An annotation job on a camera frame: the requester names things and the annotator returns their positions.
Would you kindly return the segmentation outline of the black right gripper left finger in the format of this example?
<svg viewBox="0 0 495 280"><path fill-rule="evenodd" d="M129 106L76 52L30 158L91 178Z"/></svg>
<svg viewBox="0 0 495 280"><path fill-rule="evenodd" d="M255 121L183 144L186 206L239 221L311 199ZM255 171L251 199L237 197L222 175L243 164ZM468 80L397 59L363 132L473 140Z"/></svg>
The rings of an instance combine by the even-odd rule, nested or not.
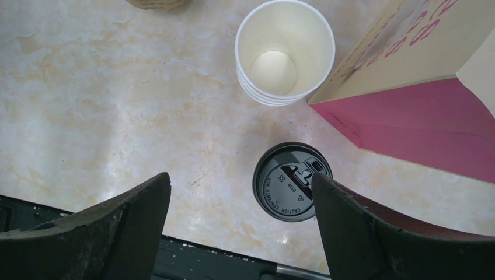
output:
<svg viewBox="0 0 495 280"><path fill-rule="evenodd" d="M167 173L99 204L1 234L2 279L150 279L171 199Z"/></svg>

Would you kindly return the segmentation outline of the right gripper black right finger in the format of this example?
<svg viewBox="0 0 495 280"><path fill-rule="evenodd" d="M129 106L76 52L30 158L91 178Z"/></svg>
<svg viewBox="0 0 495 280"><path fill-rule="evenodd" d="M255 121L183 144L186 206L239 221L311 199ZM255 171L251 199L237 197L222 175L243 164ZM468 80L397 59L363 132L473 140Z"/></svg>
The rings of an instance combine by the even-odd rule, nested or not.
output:
<svg viewBox="0 0 495 280"><path fill-rule="evenodd" d="M312 192L331 279L493 279L494 237L412 218L316 174Z"/></svg>

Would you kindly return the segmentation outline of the black cup lid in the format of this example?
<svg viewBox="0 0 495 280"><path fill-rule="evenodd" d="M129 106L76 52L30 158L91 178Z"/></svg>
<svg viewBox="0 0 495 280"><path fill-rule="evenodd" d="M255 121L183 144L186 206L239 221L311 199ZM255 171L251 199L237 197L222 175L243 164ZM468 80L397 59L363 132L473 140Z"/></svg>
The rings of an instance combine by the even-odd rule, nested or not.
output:
<svg viewBox="0 0 495 280"><path fill-rule="evenodd" d="M302 222L315 216L312 178L321 173L330 178L327 160L314 147L301 142L280 143L263 154L252 180L260 207L283 222Z"/></svg>

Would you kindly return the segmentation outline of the stack of paper cups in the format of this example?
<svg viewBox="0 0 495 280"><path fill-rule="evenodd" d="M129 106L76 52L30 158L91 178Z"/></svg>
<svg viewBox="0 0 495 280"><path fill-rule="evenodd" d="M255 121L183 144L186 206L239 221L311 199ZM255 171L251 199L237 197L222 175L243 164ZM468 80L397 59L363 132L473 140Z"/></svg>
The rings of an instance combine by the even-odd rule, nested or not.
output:
<svg viewBox="0 0 495 280"><path fill-rule="evenodd" d="M258 103L281 107L314 92L336 56L325 17L302 1L268 1L242 21L235 38L236 74Z"/></svg>

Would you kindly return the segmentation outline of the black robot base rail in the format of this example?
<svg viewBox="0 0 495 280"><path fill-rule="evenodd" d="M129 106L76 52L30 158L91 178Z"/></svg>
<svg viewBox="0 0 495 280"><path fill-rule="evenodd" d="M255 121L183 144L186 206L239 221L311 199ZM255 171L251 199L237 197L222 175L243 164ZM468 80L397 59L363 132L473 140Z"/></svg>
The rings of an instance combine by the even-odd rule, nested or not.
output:
<svg viewBox="0 0 495 280"><path fill-rule="evenodd" d="M70 215L50 206L1 196L1 231L27 230ZM305 269L162 236L151 279L329 279Z"/></svg>

